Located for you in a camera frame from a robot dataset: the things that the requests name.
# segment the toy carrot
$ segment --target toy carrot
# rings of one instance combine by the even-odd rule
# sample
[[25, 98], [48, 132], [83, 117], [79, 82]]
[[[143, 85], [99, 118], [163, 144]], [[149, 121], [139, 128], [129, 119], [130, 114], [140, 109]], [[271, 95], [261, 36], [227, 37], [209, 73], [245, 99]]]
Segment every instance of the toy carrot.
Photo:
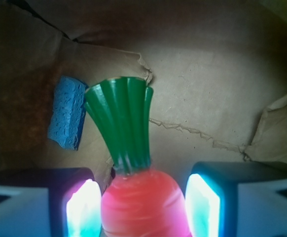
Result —
[[148, 119], [153, 90], [139, 78], [104, 80], [85, 93], [85, 108], [99, 128], [116, 177], [102, 197], [108, 236], [191, 236], [181, 189], [150, 168]]

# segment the crumpled paper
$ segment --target crumpled paper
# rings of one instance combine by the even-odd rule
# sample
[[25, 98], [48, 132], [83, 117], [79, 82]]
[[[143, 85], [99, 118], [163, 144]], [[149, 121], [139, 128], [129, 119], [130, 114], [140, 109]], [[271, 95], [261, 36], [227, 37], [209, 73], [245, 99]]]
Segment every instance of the crumpled paper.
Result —
[[89, 86], [122, 75], [152, 79], [138, 53], [73, 42], [28, 12], [0, 4], [0, 169], [86, 166], [103, 191], [112, 161], [88, 115], [77, 152], [47, 139], [61, 75]]
[[252, 160], [287, 163], [287, 95], [264, 109], [245, 153]]

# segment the sponge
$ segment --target sponge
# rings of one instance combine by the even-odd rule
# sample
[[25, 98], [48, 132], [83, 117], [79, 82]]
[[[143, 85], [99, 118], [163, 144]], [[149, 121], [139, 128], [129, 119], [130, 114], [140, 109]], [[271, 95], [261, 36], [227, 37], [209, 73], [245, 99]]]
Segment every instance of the sponge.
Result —
[[61, 76], [55, 88], [53, 116], [47, 137], [64, 149], [78, 149], [85, 118], [83, 104], [87, 88], [83, 82], [66, 76]]

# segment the green carrot top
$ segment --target green carrot top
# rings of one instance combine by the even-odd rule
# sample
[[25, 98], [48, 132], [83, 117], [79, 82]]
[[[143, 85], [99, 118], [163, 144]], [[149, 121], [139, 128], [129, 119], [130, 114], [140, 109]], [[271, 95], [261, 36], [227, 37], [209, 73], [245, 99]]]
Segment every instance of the green carrot top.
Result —
[[136, 77], [107, 79], [85, 92], [84, 104], [101, 132], [116, 173], [150, 167], [149, 110], [153, 90]]

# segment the glowing light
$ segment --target glowing light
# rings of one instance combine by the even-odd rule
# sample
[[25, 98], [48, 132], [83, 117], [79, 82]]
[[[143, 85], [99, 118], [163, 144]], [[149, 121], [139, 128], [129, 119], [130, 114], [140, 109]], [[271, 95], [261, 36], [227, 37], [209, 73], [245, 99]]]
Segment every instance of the glowing light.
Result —
[[101, 191], [88, 179], [67, 202], [68, 235], [96, 237], [101, 232]]
[[218, 236], [220, 197], [199, 174], [189, 176], [185, 207], [193, 236]]

